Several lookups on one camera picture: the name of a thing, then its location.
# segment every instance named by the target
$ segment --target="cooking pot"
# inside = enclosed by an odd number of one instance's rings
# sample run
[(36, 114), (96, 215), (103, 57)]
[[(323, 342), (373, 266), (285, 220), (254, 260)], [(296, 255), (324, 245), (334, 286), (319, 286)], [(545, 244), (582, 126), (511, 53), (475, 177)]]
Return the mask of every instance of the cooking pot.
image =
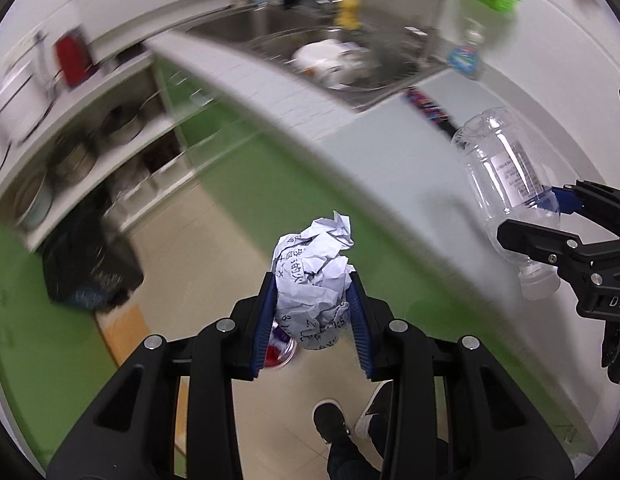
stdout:
[(121, 146), (138, 136), (143, 127), (140, 108), (125, 103), (110, 110), (101, 124), (101, 134), (111, 146)]
[(17, 227), (32, 231), (45, 219), (52, 206), (52, 186), (45, 171), (39, 171), (19, 188), (14, 200)]
[(86, 142), (77, 136), (62, 137), (55, 144), (50, 165), (55, 175), (66, 184), (81, 182), (97, 161)]

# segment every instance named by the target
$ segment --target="screw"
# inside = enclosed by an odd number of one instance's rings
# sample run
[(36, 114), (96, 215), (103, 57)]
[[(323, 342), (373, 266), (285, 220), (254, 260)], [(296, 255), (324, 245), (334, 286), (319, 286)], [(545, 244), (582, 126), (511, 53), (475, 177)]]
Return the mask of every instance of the screw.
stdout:
[(144, 339), (144, 346), (148, 350), (156, 350), (162, 344), (163, 344), (163, 339), (161, 338), (160, 335), (156, 335), (156, 334), (149, 335), (148, 337), (146, 337), (146, 339)]
[(389, 324), (390, 330), (392, 332), (405, 332), (408, 329), (408, 324), (402, 319), (392, 319)]
[(216, 322), (216, 329), (219, 332), (230, 332), (231, 330), (234, 330), (235, 326), (236, 323), (229, 317), (224, 317)]
[(480, 346), (480, 341), (473, 335), (467, 335), (461, 339), (461, 343), (468, 350), (476, 350)]

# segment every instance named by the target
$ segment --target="storage shelf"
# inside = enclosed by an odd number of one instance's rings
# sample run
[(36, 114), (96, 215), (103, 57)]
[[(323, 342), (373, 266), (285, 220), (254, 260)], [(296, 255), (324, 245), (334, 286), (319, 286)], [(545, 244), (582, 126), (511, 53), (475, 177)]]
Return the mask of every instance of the storage shelf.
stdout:
[(29, 251), (35, 251), (41, 242), (53, 231), (59, 222), (85, 196), (97, 187), (108, 175), (130, 160), (156, 139), (165, 135), (175, 126), (175, 121), (163, 114), (150, 121), (144, 129), (127, 144), (111, 148), (97, 159), (90, 173), (79, 183), (67, 187), (55, 195), (52, 207), (46, 218), (34, 231), (23, 235), (23, 242)]
[(172, 193), (178, 190), (181, 186), (185, 186), (189, 181), (191, 181), (194, 177), (197, 176), (197, 171), (191, 170), (188, 171), (183, 177), (181, 177), (177, 182), (172, 184), (168, 189), (159, 193), (156, 197), (154, 197), (150, 202), (148, 202), (145, 206), (139, 209), (134, 215), (129, 216), (120, 226), (119, 231), (125, 232), (130, 227), (132, 227), (136, 222), (138, 222), (143, 216), (148, 214), (155, 206), (158, 206), (163, 200), (168, 198)]
[(230, 148), (222, 151), (221, 153), (218, 153), (218, 155), (213, 156), (212, 158), (210, 158), (210, 160), (205, 161), (203, 164), (200, 164), (195, 169), (189, 171), (182, 178), (180, 178), (176, 183), (174, 183), (172, 186), (168, 187), (168, 189), (166, 189), (165, 191), (162, 191), (161, 193), (159, 193), (153, 200), (151, 200), (147, 205), (145, 205), (137, 213), (135, 213), (132, 216), (129, 216), (124, 222), (122, 222), (119, 225), (119, 231), (123, 233), (123, 232), (127, 231), (128, 229), (130, 229), (130, 227), (132, 227), (141, 218), (143, 218), (143, 216), (148, 214), (154, 207), (158, 206), (163, 200), (168, 198), (172, 193), (174, 193), (180, 187), (185, 186), (189, 181), (191, 181), (194, 177), (196, 177), (197, 174), (199, 174), (201, 171), (205, 170), (205, 168), (209, 167), (210, 165), (212, 165), (214, 162), (216, 162), (217, 160), (219, 160), (223, 156), (228, 155), (229, 153), (231, 153), (234, 150), (236, 150), (238, 147), (240, 147), (243, 144), (245, 144), (246, 142), (248, 142), (252, 137), (254, 137), (254, 135), (255, 134), (252, 134), (251, 136), (246, 137), (245, 139), (241, 140), (240, 142), (237, 142), (237, 143), (233, 144)]
[(188, 119), (193, 118), (194, 116), (200, 114), (202, 111), (206, 110), (213, 102), (215, 102), (214, 97), (208, 97), (201, 104), (186, 104), (181, 105), (176, 110), (174, 110), (174, 120), (178, 124), (184, 123)]
[(142, 72), (152, 64), (152, 54), (145, 52), (135, 57), (109, 74), (97, 72), (84, 83), (71, 91), (64, 92), (50, 109), (41, 124), (21, 145), (13, 146), (8, 152), (4, 166), (0, 170), (0, 200), (10, 184), (32, 160), (32, 157), (55, 137), (68, 121), (75, 117), (91, 102), (118, 86), (126, 79)]

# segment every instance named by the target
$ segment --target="red container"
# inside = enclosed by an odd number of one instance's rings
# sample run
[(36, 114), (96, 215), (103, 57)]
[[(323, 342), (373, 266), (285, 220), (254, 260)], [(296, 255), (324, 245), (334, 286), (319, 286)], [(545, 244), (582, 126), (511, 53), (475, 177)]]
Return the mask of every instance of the red container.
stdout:
[(55, 43), (55, 52), (69, 88), (80, 85), (94, 74), (96, 67), (79, 29), (75, 28), (59, 38)]

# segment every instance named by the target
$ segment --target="kitchen counter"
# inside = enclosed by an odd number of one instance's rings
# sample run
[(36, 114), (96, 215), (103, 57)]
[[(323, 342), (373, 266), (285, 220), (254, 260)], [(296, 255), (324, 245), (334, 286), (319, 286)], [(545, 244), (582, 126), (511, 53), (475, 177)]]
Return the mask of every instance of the kitchen counter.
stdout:
[[(518, 269), (484, 234), (449, 138), (401, 95), (355, 114), (280, 68), (212, 41), (167, 31), (146, 46), (275, 126), (297, 152), (330, 171), (333, 181), (506, 334), (503, 341), (568, 414), (583, 449), (595, 452), (605, 441), (620, 409), (620, 386), (600, 368), (603, 323), (577, 316), (566, 283), (545, 300), (523, 299)], [(449, 70), (419, 86), (457, 124), (486, 108), (512, 106)], [(574, 182), (578, 175), (528, 122), (552, 184)], [(586, 242), (607, 236), (582, 218), (563, 217), (562, 226)]]

